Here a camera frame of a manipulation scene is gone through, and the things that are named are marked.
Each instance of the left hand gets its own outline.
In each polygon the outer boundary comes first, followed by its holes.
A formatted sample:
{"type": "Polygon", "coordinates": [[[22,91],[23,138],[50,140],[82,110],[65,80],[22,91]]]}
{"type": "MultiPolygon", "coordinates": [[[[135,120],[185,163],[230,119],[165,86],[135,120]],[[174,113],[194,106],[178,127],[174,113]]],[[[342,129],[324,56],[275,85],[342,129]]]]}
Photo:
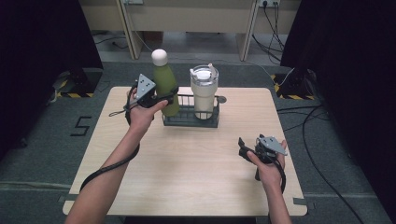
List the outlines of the left hand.
{"type": "MultiPolygon", "coordinates": [[[[134,100],[137,89],[134,88],[131,94],[131,102],[134,100]]],[[[139,132],[145,133],[152,122],[154,114],[168,105],[168,101],[160,101],[156,105],[145,108],[140,105],[135,106],[130,113],[131,125],[130,129],[137,129],[139,132]]]]}

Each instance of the black wire rack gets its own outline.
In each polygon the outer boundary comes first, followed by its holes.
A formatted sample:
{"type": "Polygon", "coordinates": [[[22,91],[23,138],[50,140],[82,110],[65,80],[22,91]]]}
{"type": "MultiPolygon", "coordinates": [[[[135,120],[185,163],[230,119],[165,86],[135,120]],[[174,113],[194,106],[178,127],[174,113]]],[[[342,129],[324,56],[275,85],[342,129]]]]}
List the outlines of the black wire rack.
{"type": "Polygon", "coordinates": [[[215,96],[216,104],[213,111],[195,111],[193,104],[193,95],[179,94],[178,102],[180,109],[172,117],[163,115],[164,126],[181,126],[181,127],[201,127],[201,128],[218,128],[219,125],[219,104],[226,102],[224,96],[215,96]]]}

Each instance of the power outlet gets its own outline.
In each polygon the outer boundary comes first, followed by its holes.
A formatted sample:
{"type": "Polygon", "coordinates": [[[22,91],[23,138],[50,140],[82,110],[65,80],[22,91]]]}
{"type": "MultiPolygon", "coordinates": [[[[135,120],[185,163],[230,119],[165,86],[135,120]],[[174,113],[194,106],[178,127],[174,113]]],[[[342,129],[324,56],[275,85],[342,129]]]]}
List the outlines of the power outlet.
{"type": "Polygon", "coordinates": [[[267,2],[267,7],[275,7],[276,4],[279,7],[280,5],[280,0],[260,0],[259,7],[263,7],[264,1],[267,2]]]}

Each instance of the gray carpet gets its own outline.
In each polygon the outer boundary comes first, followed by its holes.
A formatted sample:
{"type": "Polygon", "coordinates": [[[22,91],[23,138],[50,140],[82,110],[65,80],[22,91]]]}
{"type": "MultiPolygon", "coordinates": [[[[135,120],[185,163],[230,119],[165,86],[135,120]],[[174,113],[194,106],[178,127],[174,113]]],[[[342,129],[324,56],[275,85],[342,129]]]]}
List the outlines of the gray carpet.
{"type": "MultiPolygon", "coordinates": [[[[190,68],[198,64],[172,64],[179,86],[190,85],[190,68]]],[[[0,223],[63,223],[62,197],[73,183],[85,148],[112,87],[131,86],[139,74],[152,74],[150,63],[104,63],[104,74],[92,98],[58,98],[41,114],[26,136],[28,146],[10,150],[0,161],[0,223]],[[75,125],[89,126],[84,133],[75,125]]],[[[221,87],[263,87],[272,91],[276,108],[319,105],[319,100],[283,100],[275,95],[271,79],[256,65],[217,65],[221,87]]],[[[281,67],[266,67],[270,74],[285,72],[281,67]]],[[[315,170],[304,147],[302,126],[308,109],[280,113],[297,175],[308,203],[308,214],[294,217],[294,223],[359,223],[352,212],[315,170]]],[[[329,120],[325,108],[305,125],[309,153],[328,181],[346,198],[364,223],[390,223],[359,166],[348,157],[347,148],[329,120]]],[[[108,217],[106,223],[122,223],[108,217]]],[[[259,217],[258,223],[266,223],[259,217]]]]}

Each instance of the finger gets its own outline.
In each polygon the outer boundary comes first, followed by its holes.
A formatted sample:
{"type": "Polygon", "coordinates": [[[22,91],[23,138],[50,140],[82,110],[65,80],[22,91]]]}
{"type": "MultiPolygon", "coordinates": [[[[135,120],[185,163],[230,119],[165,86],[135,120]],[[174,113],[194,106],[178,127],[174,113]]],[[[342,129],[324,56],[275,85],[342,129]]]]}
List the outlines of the finger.
{"type": "MultiPolygon", "coordinates": [[[[285,148],[288,146],[288,144],[286,143],[286,140],[283,140],[282,143],[280,144],[283,148],[285,148]]],[[[279,161],[280,165],[285,168],[285,155],[283,155],[282,153],[276,153],[276,158],[279,161]]]]}
{"type": "MultiPolygon", "coordinates": [[[[127,97],[129,96],[129,93],[130,93],[130,91],[127,91],[127,92],[126,92],[126,96],[127,96],[127,97]]],[[[131,94],[131,98],[132,98],[132,99],[134,99],[134,96],[136,95],[136,93],[137,93],[137,88],[134,88],[134,89],[132,90],[132,94],[131,94]]]]}
{"type": "Polygon", "coordinates": [[[164,109],[168,105],[167,100],[163,100],[158,102],[156,105],[154,105],[151,110],[153,110],[153,113],[155,114],[157,111],[164,109]]]}
{"type": "Polygon", "coordinates": [[[260,159],[253,152],[248,151],[247,156],[251,160],[251,162],[253,162],[253,164],[255,164],[257,166],[262,165],[262,162],[260,161],[260,159]]]}

